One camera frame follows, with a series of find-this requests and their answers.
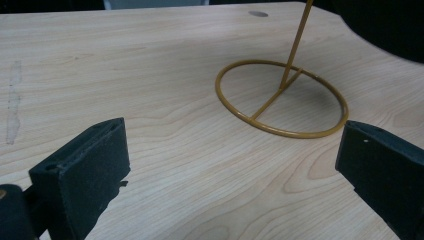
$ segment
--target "wood grain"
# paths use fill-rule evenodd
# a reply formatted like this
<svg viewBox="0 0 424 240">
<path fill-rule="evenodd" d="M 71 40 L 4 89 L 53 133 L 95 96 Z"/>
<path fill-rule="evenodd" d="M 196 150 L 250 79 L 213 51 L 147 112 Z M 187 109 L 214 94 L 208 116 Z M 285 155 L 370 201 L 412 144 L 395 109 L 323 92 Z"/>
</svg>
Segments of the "wood grain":
<svg viewBox="0 0 424 240">
<path fill-rule="evenodd" d="M 129 184 L 88 239 L 397 239 L 334 170 L 341 132 L 274 136 L 238 120 L 215 94 L 227 64 L 286 61 L 303 7 L 1 15 L 0 182 L 27 188 L 36 163 L 87 127 L 124 117 Z M 422 65 L 371 46 L 316 8 L 294 65 L 337 87 L 350 119 L 424 147 Z M 254 111 L 282 72 L 234 70 L 224 94 Z M 264 121 L 319 129 L 338 116 L 335 104 L 302 79 Z"/>
</svg>

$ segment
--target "vertical rod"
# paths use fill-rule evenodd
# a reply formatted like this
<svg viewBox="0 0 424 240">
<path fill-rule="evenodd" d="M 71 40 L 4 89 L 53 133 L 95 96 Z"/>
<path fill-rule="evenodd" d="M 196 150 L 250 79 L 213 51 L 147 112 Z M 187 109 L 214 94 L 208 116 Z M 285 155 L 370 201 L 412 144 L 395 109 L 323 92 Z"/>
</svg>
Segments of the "vertical rod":
<svg viewBox="0 0 424 240">
<path fill-rule="evenodd" d="M 308 20 L 309 12 L 311 11 L 312 3 L 314 0 L 308 0 L 306 2 L 305 10 L 303 10 L 303 16 L 300 20 L 299 28 L 297 29 L 296 38 L 293 43 L 293 47 L 290 52 L 289 60 L 287 61 L 286 69 L 284 70 L 283 79 L 281 80 L 280 89 L 284 87 L 289 76 L 291 66 L 293 64 L 294 56 L 296 55 L 297 47 L 299 47 L 300 38 L 302 37 L 303 29 L 305 29 L 306 20 Z"/>
</svg>

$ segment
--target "screw hole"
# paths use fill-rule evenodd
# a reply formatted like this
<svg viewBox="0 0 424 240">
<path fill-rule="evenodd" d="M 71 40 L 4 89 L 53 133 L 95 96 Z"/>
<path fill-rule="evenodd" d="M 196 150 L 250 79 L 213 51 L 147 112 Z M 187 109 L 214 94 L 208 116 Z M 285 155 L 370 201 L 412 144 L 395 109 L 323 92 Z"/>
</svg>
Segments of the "screw hole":
<svg viewBox="0 0 424 240">
<path fill-rule="evenodd" d="M 268 13 L 259 12 L 259 11 L 249 11 L 249 14 L 255 17 L 268 17 Z"/>
</svg>

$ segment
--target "gold wire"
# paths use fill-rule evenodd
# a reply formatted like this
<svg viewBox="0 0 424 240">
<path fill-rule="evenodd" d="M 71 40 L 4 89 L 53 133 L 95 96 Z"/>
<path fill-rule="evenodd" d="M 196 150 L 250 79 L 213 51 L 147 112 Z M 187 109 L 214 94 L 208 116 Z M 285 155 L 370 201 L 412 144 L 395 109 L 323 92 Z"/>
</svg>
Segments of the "gold wire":
<svg viewBox="0 0 424 240">
<path fill-rule="evenodd" d="M 224 106 L 230 112 L 232 112 L 234 115 L 236 115 L 238 118 L 240 118 L 241 120 L 247 122 L 248 124 L 250 124 L 254 127 L 262 129 L 266 132 L 273 133 L 273 134 L 280 135 L 280 136 L 285 136 L 285 137 L 292 137 L 292 138 L 320 138 L 320 137 L 325 137 L 325 136 L 328 136 L 330 134 L 333 134 L 336 131 L 338 131 L 340 128 L 342 128 L 343 125 L 346 123 L 347 118 L 349 116 L 349 109 L 347 107 L 347 103 L 346 103 L 345 99 L 343 98 L 343 96 L 340 94 L 340 92 L 336 88 L 334 88 L 330 83 L 328 83 L 324 79 L 320 78 L 319 76 L 317 76 L 317 75 L 315 75 L 311 72 L 308 72 L 308 71 L 306 71 L 302 68 L 295 67 L 295 66 L 292 65 L 294 57 L 296 55 L 297 48 L 299 47 L 299 43 L 300 43 L 300 39 L 302 37 L 303 30 L 305 29 L 305 25 L 306 25 L 306 21 L 307 21 L 308 16 L 309 16 L 309 12 L 311 11 L 311 8 L 312 8 L 312 3 L 313 3 L 313 0 L 308 0 L 306 2 L 305 9 L 304 9 L 303 15 L 302 15 L 302 19 L 300 20 L 299 28 L 297 30 L 296 38 L 293 42 L 293 46 L 292 46 L 292 49 L 290 51 L 290 56 L 289 56 L 289 59 L 287 61 L 287 64 L 274 62 L 274 61 L 267 61 L 267 60 L 243 60 L 243 61 L 235 62 L 235 63 L 228 65 L 227 67 L 225 67 L 224 69 L 222 69 L 219 72 L 219 74 L 216 78 L 215 90 L 216 90 L 216 93 L 218 95 L 218 98 L 221 100 L 221 102 L 224 104 Z M 275 65 L 275 66 L 285 67 L 284 74 L 283 74 L 283 77 L 282 77 L 282 80 L 281 80 L 281 83 L 280 83 L 280 87 L 277 90 L 277 92 L 261 108 L 259 108 L 259 110 L 256 111 L 251 117 L 246 116 L 245 114 L 243 114 L 242 112 L 237 110 L 233 105 L 231 105 L 231 103 L 224 97 L 224 94 L 222 93 L 222 90 L 221 90 L 221 81 L 222 81 L 222 78 L 223 78 L 223 76 L 225 75 L 226 72 L 228 72 L 229 70 L 236 68 L 238 66 L 248 65 L 248 64 L 267 64 L 267 65 Z M 289 76 L 289 72 L 292 69 L 297 71 L 297 72 L 289 80 L 287 80 L 287 78 Z M 274 128 L 274 127 L 268 126 L 268 125 L 266 125 L 266 124 L 264 124 L 260 121 L 257 121 L 256 119 L 284 92 L 284 90 L 286 90 L 300 76 L 300 74 L 305 74 L 305 75 L 309 76 L 310 78 L 316 80 L 317 82 L 322 84 L 324 87 L 326 87 L 331 93 L 333 93 L 333 95 L 338 100 L 340 107 L 341 107 L 341 110 L 342 110 L 342 114 L 341 114 L 341 117 L 339 119 L 339 122 L 334 127 L 327 129 L 327 130 L 324 130 L 324 131 L 320 131 L 320 132 L 293 132 L 293 131 L 283 130 L 283 129 L 279 129 L 279 128 Z"/>
<path fill-rule="evenodd" d="M 333 95 L 336 97 L 336 99 L 338 100 L 340 107 L 341 107 L 341 117 L 339 119 L 339 122 L 332 128 L 324 130 L 324 131 L 320 131 L 320 132 L 294 132 L 294 131 L 288 131 L 288 130 L 284 130 L 284 129 L 279 129 L 279 128 L 275 128 L 272 126 L 269 126 L 267 124 L 264 124 L 260 121 L 257 121 L 256 118 L 260 115 L 260 113 L 262 113 L 269 105 L 271 105 L 271 103 L 273 101 L 275 101 L 275 99 L 277 99 L 277 97 L 283 92 L 283 90 L 279 89 L 277 91 L 275 95 L 277 96 L 273 96 L 271 97 L 270 100 L 268 100 L 268 102 L 265 104 L 266 107 L 264 107 L 264 109 L 261 111 L 261 109 L 258 110 L 261 111 L 259 114 L 258 112 L 256 112 L 252 117 L 249 117 L 245 114 L 243 114 L 242 112 L 240 112 L 237 108 L 235 108 L 224 96 L 224 94 L 222 93 L 221 90 L 221 82 L 222 82 L 222 78 L 225 75 L 225 73 L 227 73 L 228 71 L 230 71 L 233 68 L 239 67 L 239 66 L 243 66 L 243 65 L 249 65 L 249 64 L 267 64 L 267 65 L 274 65 L 274 66 L 280 66 L 280 67 L 287 67 L 287 64 L 285 63 L 280 63 L 280 62 L 274 62 L 274 61 L 268 61 L 268 60 L 242 60 L 242 61 L 238 61 L 235 63 L 232 63 L 230 65 L 228 65 L 227 67 L 223 68 L 219 73 L 218 76 L 216 78 L 215 81 L 215 90 L 216 93 L 218 95 L 218 98 L 221 100 L 222 104 L 224 104 L 224 106 L 231 112 L 233 113 L 236 117 L 238 117 L 239 119 L 245 121 L 246 123 L 259 128 L 261 130 L 264 130 L 266 132 L 269 133 L 273 133 L 276 135 L 280 135 L 280 136 L 284 136 L 284 137 L 291 137 L 291 138 L 320 138 L 320 137 L 325 137 L 328 136 L 330 134 L 333 134 L 335 132 L 337 132 L 340 128 L 343 127 L 343 125 L 345 124 L 345 122 L 348 119 L 349 116 L 349 109 L 346 103 L 346 100 L 343 98 L 343 96 L 340 94 L 340 92 L 334 88 L 330 83 L 328 83 L 327 81 L 325 81 L 324 79 L 322 79 L 321 77 L 308 72 L 304 69 L 301 69 L 299 67 L 296 66 L 292 66 L 291 69 L 297 71 L 300 74 L 305 74 L 306 76 L 314 79 L 315 81 L 319 82 L 320 84 L 322 84 L 324 87 L 326 87 L 331 93 L 333 93 Z M 290 79 L 290 81 L 288 81 L 287 83 L 292 83 L 294 82 L 294 80 Z"/>
<path fill-rule="evenodd" d="M 289 76 L 291 65 L 293 64 L 294 57 L 296 56 L 297 48 L 299 47 L 300 38 L 302 37 L 303 30 L 305 29 L 306 21 L 308 20 L 309 12 L 312 8 L 312 3 L 314 0 L 308 0 L 303 10 L 302 19 L 300 20 L 299 28 L 297 29 L 296 38 L 294 39 L 292 49 L 290 51 L 289 60 L 287 60 L 287 67 L 284 71 L 283 78 L 281 80 L 280 88 L 286 83 L 286 80 Z"/>
</svg>

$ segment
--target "metal rod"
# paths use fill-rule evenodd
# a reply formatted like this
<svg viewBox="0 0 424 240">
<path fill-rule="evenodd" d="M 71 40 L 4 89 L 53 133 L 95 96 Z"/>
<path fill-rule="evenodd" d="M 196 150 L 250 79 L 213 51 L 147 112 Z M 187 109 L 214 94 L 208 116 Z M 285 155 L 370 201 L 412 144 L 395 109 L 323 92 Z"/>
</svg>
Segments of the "metal rod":
<svg viewBox="0 0 424 240">
<path fill-rule="evenodd" d="M 287 80 L 285 84 L 280 86 L 280 89 L 286 90 L 300 76 L 300 74 L 302 74 L 302 71 L 303 68 L 299 68 L 299 70 L 297 70 L 297 72 L 289 80 Z"/>
<path fill-rule="evenodd" d="M 296 50 L 299 47 L 299 42 L 300 38 L 302 37 L 303 29 L 305 29 L 306 20 L 308 20 L 309 12 L 311 11 L 313 1 L 314 0 L 308 0 L 306 2 L 305 10 L 303 10 L 303 16 L 300 20 L 299 28 L 297 29 L 296 38 L 294 40 L 293 47 L 290 52 L 289 60 L 287 61 L 286 69 L 284 70 L 283 79 L 281 80 L 280 89 L 282 89 L 286 84 L 291 66 L 293 64 L 294 56 L 296 55 Z"/>
<path fill-rule="evenodd" d="M 255 120 L 257 117 L 259 117 L 259 115 L 261 115 L 261 113 L 263 113 L 263 111 L 265 111 L 265 109 L 267 109 L 269 105 L 271 105 L 271 103 L 273 103 L 275 99 L 280 96 L 282 92 L 283 89 L 278 89 L 278 91 L 274 95 L 272 95 L 272 97 L 261 108 L 259 108 L 259 110 L 255 114 L 253 114 L 251 119 Z"/>
</svg>

